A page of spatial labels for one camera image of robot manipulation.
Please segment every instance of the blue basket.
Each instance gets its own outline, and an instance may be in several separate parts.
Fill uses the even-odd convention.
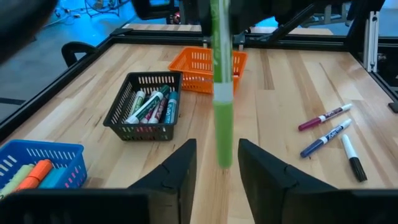
[[[55,185],[57,189],[78,188],[87,178],[82,145],[12,140],[0,149],[0,189],[23,165],[42,159],[50,159],[54,168],[67,168]]]

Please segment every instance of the plastic basket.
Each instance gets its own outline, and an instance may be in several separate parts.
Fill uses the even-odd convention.
[[[78,188],[87,178],[83,146],[57,142],[12,140],[0,149],[0,189],[27,164],[50,159],[54,168],[66,167],[55,184],[57,189]]]
[[[247,53],[233,51],[232,76],[234,92],[239,87]],[[200,93],[213,93],[213,56],[211,49],[185,47],[169,65],[169,70],[182,72],[182,89]]]
[[[182,75],[179,72],[136,72],[129,73],[105,117],[103,125],[110,127],[123,141],[169,141],[174,136],[178,120]],[[168,85],[170,91],[178,93],[174,122],[170,124],[126,124],[137,91],[146,95]],[[163,110],[160,120],[166,115]]]

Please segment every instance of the orange marker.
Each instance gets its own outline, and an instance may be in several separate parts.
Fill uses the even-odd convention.
[[[15,191],[36,188],[51,169],[52,163],[49,159],[39,161]]]

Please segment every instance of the black basket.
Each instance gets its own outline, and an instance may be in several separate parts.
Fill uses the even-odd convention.
[[[181,82],[182,75],[179,72],[129,73],[105,117],[103,125],[112,128],[123,141],[169,141],[173,139],[180,105]],[[129,117],[136,92],[141,90],[146,95],[150,95],[152,91],[159,90],[163,85],[168,85],[170,91],[178,93],[174,122],[170,124],[125,124],[124,121]],[[163,110],[160,122],[164,120],[166,111],[166,109]]]

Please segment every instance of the gray floor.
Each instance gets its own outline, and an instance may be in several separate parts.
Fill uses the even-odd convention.
[[[398,36],[398,11],[385,9],[381,12],[380,34]],[[54,81],[66,68],[61,55],[61,47],[70,41],[81,41],[98,45],[125,22],[164,24],[164,19],[142,21],[136,18],[130,4],[123,6],[120,16],[104,14],[90,18],[81,11],[81,18],[69,19],[66,24],[43,29],[37,40],[22,49],[8,62],[0,66],[0,98],[29,100],[45,86]],[[275,20],[268,19],[260,26],[275,26]],[[318,26],[329,28],[336,35],[346,35],[348,27],[344,24]],[[17,105],[0,102],[0,121],[18,109]]]

